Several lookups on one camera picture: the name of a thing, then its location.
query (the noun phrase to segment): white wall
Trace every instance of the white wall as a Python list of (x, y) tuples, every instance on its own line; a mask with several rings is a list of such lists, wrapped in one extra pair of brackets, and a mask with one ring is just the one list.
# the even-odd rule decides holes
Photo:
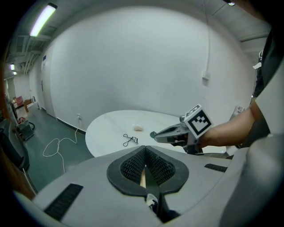
[(31, 98), (29, 75), (19, 74), (14, 77), (16, 97), (22, 96), (23, 101)]
[(14, 78), (7, 79), (6, 81), (7, 81), (7, 84), (8, 84), (9, 98), (12, 99), (12, 98), (16, 97)]
[(5, 94), (7, 98), (10, 99), (9, 92), (8, 92), (8, 80), (4, 80), (4, 89), (5, 89)]
[(54, 48), (54, 42), (51, 42), (48, 45), (47, 49), (43, 51), (43, 56), (45, 56), (45, 60), (41, 63), (41, 78), (43, 80), (43, 100), (45, 105), (46, 112), (53, 116), (55, 116), (52, 99), (51, 99), (51, 61), (52, 61), (52, 53)]
[(80, 113), (86, 130), (109, 111), (179, 116), (200, 103), (217, 125), (229, 120), (235, 105), (248, 107), (254, 72), (238, 41), (209, 19), (211, 81), (205, 84), (204, 14), (181, 4), (170, 8), (176, 10), (132, 6), (98, 13), (94, 8), (95, 15), (77, 23), (73, 19), (73, 25), (56, 37), (53, 50), (51, 97), (56, 117), (77, 126)]
[(34, 63), (32, 70), (29, 73), (30, 78), (30, 88), (31, 88), (31, 96), (35, 97), (35, 100), (39, 103), (40, 107), (45, 108), (44, 100), (43, 100), (43, 92), (41, 89), (41, 62), (43, 60), (43, 55), (38, 57)]

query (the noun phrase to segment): ceiling light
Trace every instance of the ceiling light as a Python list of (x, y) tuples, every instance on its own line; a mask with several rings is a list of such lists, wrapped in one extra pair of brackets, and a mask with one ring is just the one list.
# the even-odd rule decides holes
[(45, 22), (48, 20), (48, 18), (52, 15), (52, 13), (56, 10), (57, 6), (48, 3), (48, 5), (44, 8), (44, 10), (41, 12), (40, 16), (38, 17), (34, 27), (32, 28), (32, 31), (30, 33), (30, 36), (37, 36), (40, 32), (41, 28), (45, 24)]

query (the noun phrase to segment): green floor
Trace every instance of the green floor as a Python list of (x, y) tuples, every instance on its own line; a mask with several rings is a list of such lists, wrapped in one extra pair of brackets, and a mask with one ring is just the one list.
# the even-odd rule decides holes
[[(30, 167), (28, 174), (37, 191), (43, 189), (50, 182), (64, 174), (62, 158), (56, 154), (52, 157), (44, 157), (43, 151), (47, 144), (54, 138), (65, 137), (75, 141), (75, 131), (49, 116), (44, 110), (38, 110), (27, 119), (35, 124), (34, 136), (25, 142), (28, 150)], [(69, 140), (60, 142), (59, 152), (64, 158), (65, 172), (79, 163), (93, 158), (89, 152), (85, 135), (77, 132), (77, 144)], [(53, 141), (45, 152), (45, 155), (54, 154), (57, 150), (57, 141)]]

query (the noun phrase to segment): round table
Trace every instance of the round table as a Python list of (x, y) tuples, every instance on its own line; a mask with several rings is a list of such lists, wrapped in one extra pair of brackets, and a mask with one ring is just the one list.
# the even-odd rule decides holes
[[(179, 118), (163, 113), (155, 113), (141, 110), (119, 110), (105, 113), (91, 122), (86, 131), (86, 145), (94, 157), (107, 155), (119, 150), (141, 145), (154, 145), (177, 152), (185, 153), (181, 146), (158, 143), (151, 138), (150, 133), (179, 123)], [(141, 125), (143, 131), (134, 131), (133, 124)], [(123, 146), (128, 139), (123, 137), (138, 138), (138, 144), (130, 141), (127, 147)], [(220, 148), (206, 147), (205, 153), (223, 153)]]

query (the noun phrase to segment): white cable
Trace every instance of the white cable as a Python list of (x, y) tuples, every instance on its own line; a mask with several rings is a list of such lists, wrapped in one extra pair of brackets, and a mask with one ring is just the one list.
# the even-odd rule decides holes
[(32, 188), (32, 186), (31, 186), (31, 184), (30, 184), (30, 181), (28, 180), (28, 177), (27, 177), (27, 175), (26, 175), (26, 172), (25, 172), (24, 168), (23, 168), (23, 171), (24, 171), (24, 175), (25, 175), (25, 177), (26, 177), (26, 179), (27, 179), (27, 182), (28, 182), (28, 184), (30, 185), (31, 190), (32, 190), (32, 191), (34, 192), (34, 194), (36, 195), (34, 189)]
[[(76, 132), (75, 132), (75, 139), (76, 139), (76, 142), (73, 141), (72, 139), (69, 139), (69, 138), (63, 138), (62, 140), (70, 140), (70, 141), (72, 141), (73, 143), (77, 144)], [(49, 146), (54, 140), (58, 140), (57, 152), (54, 153), (54, 154), (51, 154), (51, 155), (44, 155), (45, 150), (48, 148), (48, 146)], [(51, 156), (54, 156), (54, 155), (56, 155), (56, 154), (59, 154), (59, 155), (61, 156), (61, 158), (62, 158), (63, 171), (64, 171), (64, 173), (65, 173), (64, 159), (63, 159), (63, 156), (59, 153), (59, 145), (60, 145), (60, 142), (61, 142), (62, 140), (59, 140), (58, 138), (53, 139), (53, 140), (45, 147), (45, 149), (44, 149), (44, 151), (43, 151), (43, 156), (44, 156), (44, 157), (51, 157)]]
[(206, 62), (206, 70), (208, 71), (209, 64), (210, 64), (210, 49), (211, 49), (210, 26), (209, 26), (208, 15), (206, 13), (206, 7), (205, 7), (204, 0), (202, 0), (202, 2), (203, 2), (203, 10), (204, 10), (204, 14), (205, 14), (205, 20), (206, 20), (206, 24), (207, 24), (207, 32), (208, 32), (208, 56), (207, 56), (207, 62)]

